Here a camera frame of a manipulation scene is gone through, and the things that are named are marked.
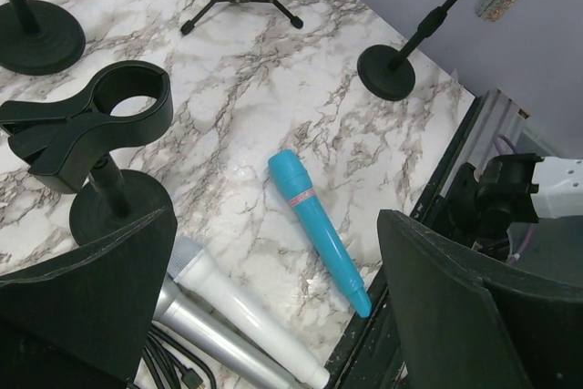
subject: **microphone stand base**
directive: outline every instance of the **microphone stand base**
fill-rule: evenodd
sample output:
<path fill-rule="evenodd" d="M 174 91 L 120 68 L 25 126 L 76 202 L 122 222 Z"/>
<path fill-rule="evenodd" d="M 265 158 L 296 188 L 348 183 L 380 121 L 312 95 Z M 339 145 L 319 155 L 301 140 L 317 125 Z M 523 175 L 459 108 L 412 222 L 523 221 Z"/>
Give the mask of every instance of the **microphone stand base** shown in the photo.
<path fill-rule="evenodd" d="M 383 45 L 371 46 L 358 58 L 358 76 L 375 96 L 397 102 L 408 97 L 415 87 L 415 71 L 406 59 L 394 72 L 388 69 L 398 50 Z"/>
<path fill-rule="evenodd" d="M 129 215 L 126 218 L 116 217 L 107 200 L 91 184 L 86 184 L 73 200 L 69 213 L 69 226 L 77 245 L 103 239 L 158 210 L 174 211 L 170 195 L 156 179 L 136 170 L 123 169 L 121 174 L 129 202 Z"/>
<path fill-rule="evenodd" d="M 79 22 L 60 6 L 29 0 L 41 31 L 27 34 L 10 4 L 0 5 L 0 66 L 23 75 L 52 75 L 73 66 L 85 50 Z"/>

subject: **tripod leg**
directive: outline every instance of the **tripod leg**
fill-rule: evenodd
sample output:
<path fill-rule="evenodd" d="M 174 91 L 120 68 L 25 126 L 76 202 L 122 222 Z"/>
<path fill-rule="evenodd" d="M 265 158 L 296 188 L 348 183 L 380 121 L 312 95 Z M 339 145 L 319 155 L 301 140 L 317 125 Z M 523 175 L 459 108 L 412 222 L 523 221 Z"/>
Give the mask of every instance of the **tripod leg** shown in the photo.
<path fill-rule="evenodd" d="M 194 17 L 192 17 L 188 22 L 186 22 L 184 25 L 182 25 L 182 27 L 180 28 L 180 32 L 182 33 L 182 35 L 187 36 L 188 34 L 190 34 L 192 32 L 192 30 L 194 29 L 194 25 L 196 25 L 199 20 L 209 12 L 209 10 L 217 3 L 217 2 L 221 2 L 222 0 L 210 0 L 204 8 L 202 8 L 200 10 L 200 12 L 198 14 L 196 14 Z"/>
<path fill-rule="evenodd" d="M 302 29 L 303 21 L 296 15 L 293 15 L 288 8 L 283 6 L 279 0 L 270 0 L 280 11 L 282 11 L 286 17 L 291 21 L 291 25 L 297 29 Z"/>

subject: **white marble countertop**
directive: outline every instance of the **white marble countertop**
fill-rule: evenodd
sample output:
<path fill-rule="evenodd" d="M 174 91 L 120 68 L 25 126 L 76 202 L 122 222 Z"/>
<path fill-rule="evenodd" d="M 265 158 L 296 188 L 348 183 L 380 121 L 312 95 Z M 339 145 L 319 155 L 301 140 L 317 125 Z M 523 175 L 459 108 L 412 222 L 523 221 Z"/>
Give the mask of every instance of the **white marble countertop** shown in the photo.
<path fill-rule="evenodd" d="M 303 19 L 302 30 L 272 5 L 220 5 L 187 37 L 180 25 L 208 0 L 48 1 L 81 22 L 86 53 L 51 77 L 0 70 L 0 102 L 70 97 L 124 59 L 167 69 L 172 127 L 145 148 L 118 151 L 118 165 L 160 180 L 179 233 L 207 245 L 325 363 L 353 310 L 270 182 L 268 158 L 282 148 L 299 153 L 370 284 L 381 264 L 378 211 L 411 211 L 473 97 L 418 51 L 408 99 L 369 93 L 356 74 L 358 56 L 403 39 L 358 0 L 281 0 Z M 0 137 L 0 274 L 75 248 L 71 201 L 28 176 Z M 250 387 L 211 366 L 220 388 Z M 153 388 L 143 374 L 142 386 Z"/>

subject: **microphone grille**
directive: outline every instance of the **microphone grille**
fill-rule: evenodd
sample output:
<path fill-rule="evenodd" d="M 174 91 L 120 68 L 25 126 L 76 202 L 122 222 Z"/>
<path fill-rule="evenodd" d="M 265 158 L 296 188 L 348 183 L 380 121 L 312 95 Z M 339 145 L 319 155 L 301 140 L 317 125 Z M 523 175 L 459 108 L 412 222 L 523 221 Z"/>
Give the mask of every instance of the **microphone grille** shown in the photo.
<path fill-rule="evenodd" d="M 174 241 L 170 262 L 166 269 L 168 275 L 173 279 L 178 277 L 200 251 L 202 251 L 202 247 L 193 239 L 186 236 L 178 237 Z"/>

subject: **silver microphone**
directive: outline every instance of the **silver microphone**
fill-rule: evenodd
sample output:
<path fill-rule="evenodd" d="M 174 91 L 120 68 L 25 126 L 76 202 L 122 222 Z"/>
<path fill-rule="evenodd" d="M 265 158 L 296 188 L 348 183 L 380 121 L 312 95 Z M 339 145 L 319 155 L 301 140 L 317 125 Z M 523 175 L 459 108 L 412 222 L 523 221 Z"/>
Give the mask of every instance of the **silver microphone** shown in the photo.
<path fill-rule="evenodd" d="M 195 292 L 217 309 L 298 381 L 313 389 L 326 387 L 330 373 L 312 351 L 267 313 L 260 301 L 222 271 L 193 239 L 176 239 L 168 274 L 176 284 Z"/>
<path fill-rule="evenodd" d="M 166 277 L 154 321 L 159 322 L 259 389 L 302 389 L 293 376 L 201 310 Z"/>

